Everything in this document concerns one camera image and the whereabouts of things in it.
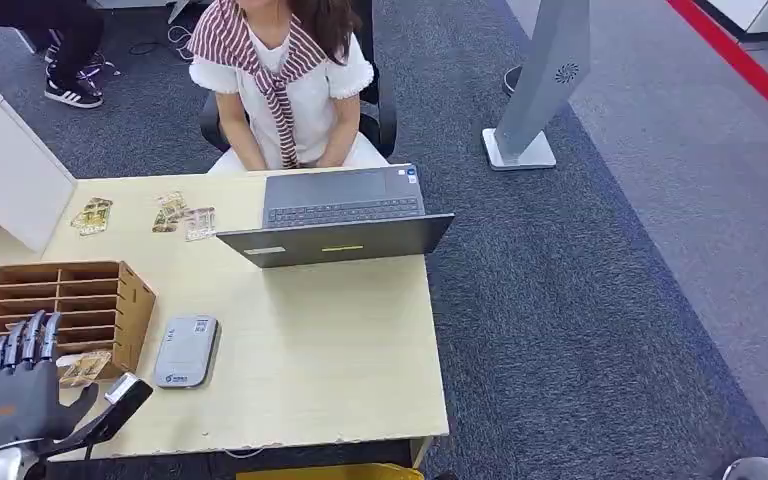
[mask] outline light wood desk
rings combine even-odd
[[[155,198],[173,190],[216,207],[218,230],[259,228],[264,186],[258,174],[79,182],[42,260],[125,260],[151,286],[137,374],[151,383],[168,318],[204,313],[222,327],[208,383],[155,389],[94,458],[448,433],[422,256],[259,270],[216,238],[151,232]],[[109,227],[81,238],[69,221],[93,196],[113,200]],[[64,403],[77,395],[65,392]],[[417,463],[427,445],[413,442]]]

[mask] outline white shoe sole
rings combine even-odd
[[[66,105],[69,105],[70,107],[75,108],[83,108],[85,110],[89,110],[91,108],[98,108],[101,106],[102,103],[104,103],[104,99],[99,98],[98,102],[96,103],[77,103],[77,102],[70,102],[69,100],[66,100],[63,97],[58,97],[57,95],[54,95],[53,93],[45,92],[45,96],[47,98],[50,98],[54,100],[55,102],[65,103]]]

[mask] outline striped scarf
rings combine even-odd
[[[295,122],[287,97],[287,85],[316,68],[326,58],[322,48],[302,29],[299,19],[293,15],[290,22],[290,48],[278,73],[272,73],[260,64],[242,9],[235,0],[215,0],[207,7],[187,48],[205,60],[240,68],[254,77],[278,128],[282,165],[284,168],[298,168],[293,136]]]

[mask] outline laptop lid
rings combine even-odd
[[[216,236],[261,268],[431,253],[454,214],[222,232]]]

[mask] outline gray carpet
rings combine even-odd
[[[666,1],[591,5],[570,103],[768,431],[768,102]]]
[[[458,215],[428,258],[452,434],[433,447],[426,473],[712,478],[738,456],[768,456],[766,430],[573,112],[547,129],[557,169],[487,168],[479,133],[498,121],[499,74],[526,42],[504,0],[376,5],[378,61],[396,78],[394,157],[420,166],[431,211]],[[198,172],[216,156],[194,128],[204,93],[184,67],[166,50],[126,53],[162,19],[111,19],[105,51],[124,74],[97,112],[39,98],[39,60],[0,34],[0,89],[76,175]],[[403,454],[390,442],[254,461],[61,465],[55,476],[227,478],[299,456]]]

